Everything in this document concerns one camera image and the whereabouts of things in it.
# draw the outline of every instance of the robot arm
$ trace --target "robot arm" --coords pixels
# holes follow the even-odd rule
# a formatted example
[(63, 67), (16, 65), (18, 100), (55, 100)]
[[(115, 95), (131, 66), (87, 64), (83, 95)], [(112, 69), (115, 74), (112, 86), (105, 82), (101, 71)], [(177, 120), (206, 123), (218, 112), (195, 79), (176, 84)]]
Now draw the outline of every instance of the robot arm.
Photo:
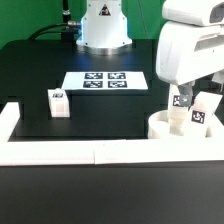
[(82, 36), (77, 40), (78, 50), (111, 55), (131, 47), (127, 18), (121, 9), (121, 0), (87, 0), (87, 11), (81, 22)]
[(220, 0), (167, 0), (156, 72), (177, 85), (183, 106), (191, 104), (195, 80), (224, 69), (224, 3)]

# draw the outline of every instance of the cable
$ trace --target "cable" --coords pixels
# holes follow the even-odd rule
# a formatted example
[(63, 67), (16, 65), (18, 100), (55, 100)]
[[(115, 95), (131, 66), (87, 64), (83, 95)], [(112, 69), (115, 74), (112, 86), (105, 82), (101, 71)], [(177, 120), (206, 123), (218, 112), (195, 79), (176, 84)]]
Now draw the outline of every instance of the cable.
[(144, 19), (144, 15), (143, 15), (143, 10), (142, 10), (142, 4), (141, 4), (140, 0), (138, 0), (138, 5), (139, 5), (139, 9), (140, 9), (140, 14), (141, 14), (141, 18), (142, 18), (142, 23), (143, 23), (143, 28), (144, 28), (144, 31), (145, 31), (145, 35), (146, 35), (146, 38), (149, 40), (149, 35), (148, 35), (148, 32), (147, 32), (145, 19)]
[(43, 27), (43, 28), (39, 29), (38, 31), (36, 31), (35, 33), (33, 33), (28, 38), (28, 40), (35, 40), (36, 37), (38, 37), (39, 34), (42, 33), (43, 31), (46, 31), (46, 30), (49, 30), (49, 29), (52, 29), (52, 28), (56, 28), (56, 27), (61, 27), (61, 26), (68, 26), (68, 24), (67, 23), (58, 23), (58, 24), (54, 24), (54, 25)]
[(41, 33), (38, 33), (35, 37), (32, 38), (32, 40), (35, 40), (37, 37), (44, 35), (44, 34), (62, 34), (62, 33), (71, 33), (71, 34), (80, 34), (79, 30), (69, 30), (69, 31), (44, 31)]
[(68, 0), (62, 0), (62, 17), (63, 17), (63, 22), (66, 23), (69, 20), (71, 20), (71, 13), (69, 10), (69, 6), (68, 6)]

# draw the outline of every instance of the black table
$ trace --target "black table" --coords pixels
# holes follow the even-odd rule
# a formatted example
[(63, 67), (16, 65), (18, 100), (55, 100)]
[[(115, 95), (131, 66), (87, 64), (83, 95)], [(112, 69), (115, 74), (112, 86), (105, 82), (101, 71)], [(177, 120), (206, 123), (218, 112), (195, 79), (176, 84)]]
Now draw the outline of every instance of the black table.
[[(0, 51), (0, 103), (19, 101), (22, 113), (10, 141), (146, 138), (149, 114), (167, 104), (155, 54), (156, 41), (143, 40), (115, 56), (78, 52), (59, 41), (7, 44)], [(71, 118), (52, 119), (47, 90), (61, 87), (67, 71), (143, 71), (149, 89), (67, 91)]]
[[(145, 138), (148, 116), (167, 106), (155, 53), (154, 41), (136, 41), (116, 57), (86, 55), (57, 41), (9, 43), (0, 51), (1, 108), (16, 100), (23, 114), (11, 141)], [(68, 92), (72, 118), (52, 119), (47, 89), (60, 87), (66, 71), (87, 70), (140, 70), (149, 90)], [(207, 90), (209, 79), (197, 88)], [(0, 223), (222, 224), (223, 174), (222, 161), (1, 167)]]

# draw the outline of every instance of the qr-like marker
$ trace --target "qr-like marker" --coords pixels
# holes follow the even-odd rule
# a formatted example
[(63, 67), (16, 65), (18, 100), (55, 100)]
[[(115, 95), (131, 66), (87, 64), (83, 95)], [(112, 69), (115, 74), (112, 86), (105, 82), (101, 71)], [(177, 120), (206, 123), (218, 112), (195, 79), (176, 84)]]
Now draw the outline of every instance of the qr-like marker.
[(110, 72), (108, 73), (108, 79), (126, 79), (124, 72)]
[(193, 110), (192, 111), (191, 121), (199, 123), (199, 124), (204, 124), (204, 122), (205, 122), (205, 113), (201, 112), (201, 111)]
[(83, 83), (84, 88), (102, 88), (103, 82), (102, 81), (84, 81)]
[(183, 107), (180, 105), (180, 96), (179, 95), (173, 96), (173, 106), (174, 107)]
[(127, 88), (127, 82), (126, 81), (109, 81), (108, 82), (109, 88)]
[(53, 98), (62, 98), (63, 97), (63, 93), (54, 93), (53, 94)]
[(88, 72), (85, 73), (85, 79), (103, 79), (103, 73)]

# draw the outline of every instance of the white cube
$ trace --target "white cube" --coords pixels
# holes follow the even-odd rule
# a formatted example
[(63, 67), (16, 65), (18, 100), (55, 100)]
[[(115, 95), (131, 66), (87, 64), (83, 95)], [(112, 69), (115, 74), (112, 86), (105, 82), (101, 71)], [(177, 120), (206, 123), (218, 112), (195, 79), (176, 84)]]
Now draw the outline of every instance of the white cube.
[(70, 117), (69, 101), (64, 90), (48, 90), (48, 100), (52, 117)]

